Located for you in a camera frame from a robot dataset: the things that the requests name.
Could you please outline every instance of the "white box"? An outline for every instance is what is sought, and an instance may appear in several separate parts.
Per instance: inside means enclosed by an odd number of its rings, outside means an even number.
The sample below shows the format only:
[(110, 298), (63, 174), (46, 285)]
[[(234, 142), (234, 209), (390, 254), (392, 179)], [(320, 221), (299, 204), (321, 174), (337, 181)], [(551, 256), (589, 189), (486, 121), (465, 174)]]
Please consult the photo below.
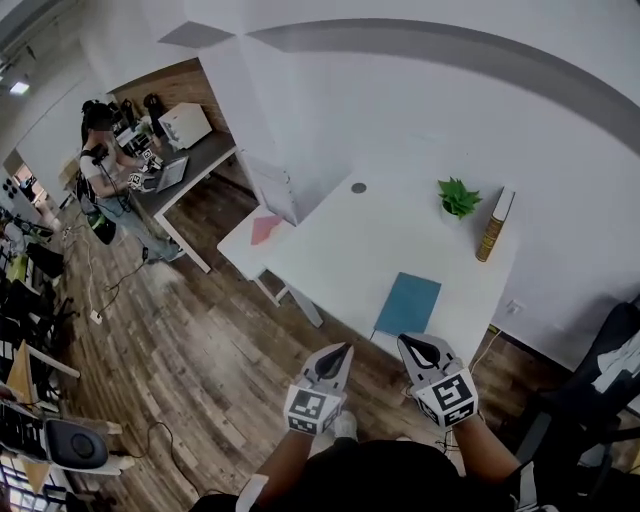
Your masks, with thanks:
[(160, 119), (169, 142), (187, 149), (212, 131), (211, 125), (197, 103), (180, 103)]

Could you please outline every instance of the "book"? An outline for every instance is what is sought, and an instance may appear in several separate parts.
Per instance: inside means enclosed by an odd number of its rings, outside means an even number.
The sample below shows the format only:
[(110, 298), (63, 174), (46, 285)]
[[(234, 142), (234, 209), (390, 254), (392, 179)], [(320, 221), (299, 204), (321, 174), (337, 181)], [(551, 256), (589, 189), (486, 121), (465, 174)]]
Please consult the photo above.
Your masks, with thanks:
[(440, 293), (440, 283), (400, 272), (380, 312), (375, 330), (399, 336), (424, 332)]
[(251, 232), (251, 245), (259, 245), (271, 236), (271, 232), (282, 222), (282, 217), (270, 215), (269, 217), (258, 217), (253, 220), (253, 231)]
[(482, 243), (480, 244), (480, 247), (478, 247), (478, 251), (476, 252), (476, 258), (478, 258), (478, 260), (482, 261), (483, 263), (487, 261), (489, 259), (489, 256), (491, 255), (493, 246), (496, 244), (496, 240), (498, 240), (500, 231), (502, 231), (502, 226), (507, 220), (515, 195), (516, 193), (513, 190), (507, 187), (503, 187), (500, 198), (498, 199), (498, 203), (493, 209), (493, 213), (491, 214), (489, 223), (484, 230)]

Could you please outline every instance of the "green plant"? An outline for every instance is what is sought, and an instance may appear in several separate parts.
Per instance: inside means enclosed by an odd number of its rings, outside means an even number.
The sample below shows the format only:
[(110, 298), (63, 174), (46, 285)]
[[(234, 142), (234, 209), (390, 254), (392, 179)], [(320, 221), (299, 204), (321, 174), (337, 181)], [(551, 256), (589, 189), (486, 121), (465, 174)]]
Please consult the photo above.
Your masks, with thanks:
[(440, 181), (440, 190), (442, 193), (442, 207), (450, 214), (457, 216), (459, 219), (473, 213), (476, 204), (482, 201), (480, 192), (469, 192), (460, 180), (450, 178), (449, 181)]

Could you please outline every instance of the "desk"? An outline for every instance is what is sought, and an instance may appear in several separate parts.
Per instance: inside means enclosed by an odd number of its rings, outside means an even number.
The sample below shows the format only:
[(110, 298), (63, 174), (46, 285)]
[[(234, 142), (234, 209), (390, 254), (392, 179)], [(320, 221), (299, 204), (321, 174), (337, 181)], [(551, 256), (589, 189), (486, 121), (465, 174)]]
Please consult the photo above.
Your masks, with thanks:
[(245, 279), (256, 283), (269, 300), (279, 307), (280, 300), (288, 291), (287, 287), (285, 286), (280, 293), (274, 296), (260, 280), (260, 276), (266, 270), (264, 260), (295, 228), (282, 219), (280, 224), (273, 228), (269, 238), (258, 245), (251, 245), (254, 221), (260, 217), (273, 215), (265, 206), (258, 206), (231, 233), (224, 237), (218, 244), (218, 250), (240, 271)]
[(218, 167), (227, 158), (236, 152), (236, 146), (231, 135), (221, 132), (213, 132), (197, 142), (187, 150), (174, 151), (170, 147), (163, 147), (158, 152), (159, 156), (166, 160), (175, 160), (183, 156), (189, 156), (189, 163), (180, 183), (169, 187), (156, 194), (134, 192), (134, 196), (140, 207), (173, 238), (178, 245), (191, 257), (191, 259), (204, 272), (209, 272), (211, 267), (198, 255), (187, 241), (178, 233), (165, 217), (165, 213), (176, 204), (182, 196), (195, 187), (202, 178)]
[[(33, 381), (31, 379), (31, 361), (29, 360), (30, 355), (39, 357), (36, 353), (46, 358), (46, 360), (43, 360), (45, 363), (50, 364), (51, 361), (55, 361), (41, 352), (32, 349), (23, 341), (20, 345), (20, 349), (16, 353), (13, 365), (11, 366), (11, 372), (9, 372), (9, 378), (7, 379), (7, 386), (21, 395), (19, 399), (23, 404), (33, 404), (38, 401), (37, 395), (34, 391)], [(63, 371), (66, 373), (69, 373), (76, 378), (80, 376), (80, 374), (76, 370), (73, 370), (73, 368), (62, 365), (57, 361), (55, 361), (55, 363), (55, 368), (60, 369), (60, 367), (64, 367)], [(51, 465), (36, 464), (25, 460), (22, 461), (22, 464), (24, 465), (24, 472), (27, 475), (27, 480), (29, 480), (29, 485), (31, 485), (34, 493), (39, 494), (47, 481)]]
[[(357, 182), (366, 184), (364, 193), (351, 191)], [(481, 188), (481, 196), (498, 191)], [(397, 358), (396, 339), (374, 332), (374, 325), (398, 272), (440, 282), (426, 332), (447, 340), (468, 364), (513, 265), (515, 222), (505, 223), (489, 261), (481, 263), (475, 252), (493, 200), (460, 227), (446, 226), (439, 208), (431, 176), (352, 174), (275, 248), (266, 266), (314, 325), (319, 317), (311, 303)]]

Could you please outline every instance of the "ceiling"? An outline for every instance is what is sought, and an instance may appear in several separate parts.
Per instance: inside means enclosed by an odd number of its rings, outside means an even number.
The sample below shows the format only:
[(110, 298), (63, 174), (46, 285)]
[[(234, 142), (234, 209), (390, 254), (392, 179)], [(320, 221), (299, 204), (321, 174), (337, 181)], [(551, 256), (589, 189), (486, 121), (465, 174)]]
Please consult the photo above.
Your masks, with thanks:
[(84, 0), (0, 0), (0, 106), (20, 101), (9, 89), (77, 38)]

